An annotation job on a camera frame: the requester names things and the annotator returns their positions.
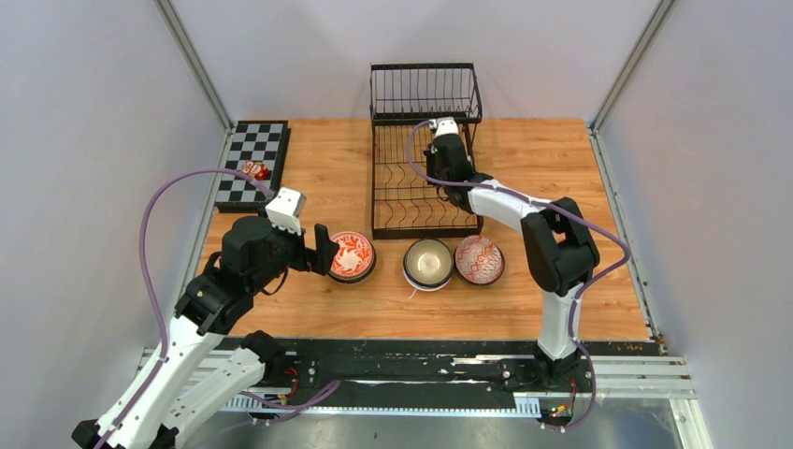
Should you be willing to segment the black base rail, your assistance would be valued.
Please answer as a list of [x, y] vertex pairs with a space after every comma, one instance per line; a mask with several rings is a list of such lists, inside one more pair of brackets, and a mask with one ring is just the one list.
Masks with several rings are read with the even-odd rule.
[[680, 357], [655, 341], [594, 341], [590, 359], [542, 384], [526, 340], [286, 339], [287, 372], [231, 398], [228, 412], [264, 413], [266, 401], [300, 404], [325, 384], [339, 388], [317, 413], [535, 418], [582, 415], [590, 399], [692, 399]]

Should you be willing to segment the orange geometric pattern bowl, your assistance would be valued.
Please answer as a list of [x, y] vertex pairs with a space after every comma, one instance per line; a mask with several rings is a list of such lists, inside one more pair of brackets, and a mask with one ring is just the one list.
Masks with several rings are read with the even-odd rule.
[[505, 258], [491, 239], [472, 235], [463, 238], [454, 250], [454, 268], [466, 282], [486, 286], [499, 280]]

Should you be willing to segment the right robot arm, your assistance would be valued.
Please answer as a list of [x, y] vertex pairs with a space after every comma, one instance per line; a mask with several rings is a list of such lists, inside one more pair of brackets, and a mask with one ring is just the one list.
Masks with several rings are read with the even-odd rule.
[[523, 239], [530, 275], [542, 291], [541, 333], [534, 352], [534, 377], [557, 390], [577, 370], [580, 295], [592, 278], [599, 252], [575, 201], [537, 199], [516, 193], [474, 170], [456, 133], [437, 133], [424, 151], [427, 177], [450, 202], [491, 218]]

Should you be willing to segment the black white chessboard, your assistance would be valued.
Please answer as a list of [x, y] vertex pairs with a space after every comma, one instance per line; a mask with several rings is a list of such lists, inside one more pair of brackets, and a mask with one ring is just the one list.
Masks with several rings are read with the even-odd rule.
[[[285, 120], [239, 121], [231, 135], [223, 167], [256, 178], [267, 189], [280, 189], [291, 127]], [[223, 174], [215, 207], [223, 213], [256, 213], [267, 197], [249, 182]]]

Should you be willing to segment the white blue striped bowl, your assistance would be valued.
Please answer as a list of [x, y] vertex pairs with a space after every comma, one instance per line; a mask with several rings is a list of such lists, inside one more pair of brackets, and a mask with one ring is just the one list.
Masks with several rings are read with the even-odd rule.
[[451, 280], [451, 277], [447, 277], [446, 279], [442, 280], [441, 282], [436, 283], [423, 283], [416, 281], [408, 272], [404, 273], [405, 280], [408, 284], [415, 290], [423, 291], [423, 292], [434, 292], [442, 289], [445, 287]]

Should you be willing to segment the beige interior bowl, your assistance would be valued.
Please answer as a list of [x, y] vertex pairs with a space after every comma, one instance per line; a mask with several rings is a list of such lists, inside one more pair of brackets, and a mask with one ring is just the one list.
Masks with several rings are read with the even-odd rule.
[[450, 248], [441, 240], [419, 239], [404, 253], [402, 267], [416, 281], [432, 284], [452, 276], [454, 260]]

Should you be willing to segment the red owl toy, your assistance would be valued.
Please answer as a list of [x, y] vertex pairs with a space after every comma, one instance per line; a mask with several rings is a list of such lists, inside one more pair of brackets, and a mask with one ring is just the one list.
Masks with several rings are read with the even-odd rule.
[[255, 180], [264, 181], [269, 176], [270, 169], [264, 162], [248, 160], [244, 162], [241, 173]]

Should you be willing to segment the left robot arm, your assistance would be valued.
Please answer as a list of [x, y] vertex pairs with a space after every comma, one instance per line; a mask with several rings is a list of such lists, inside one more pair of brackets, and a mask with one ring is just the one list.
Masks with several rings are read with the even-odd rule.
[[208, 377], [185, 387], [269, 283], [289, 269], [329, 272], [339, 245], [323, 224], [315, 225], [314, 236], [317, 246], [311, 249], [301, 227], [281, 228], [266, 216], [236, 220], [222, 249], [186, 286], [160, 354], [110, 410], [78, 423], [73, 441], [81, 448], [176, 448], [244, 389], [257, 382], [279, 384], [286, 374], [285, 350], [266, 332], [255, 331]]

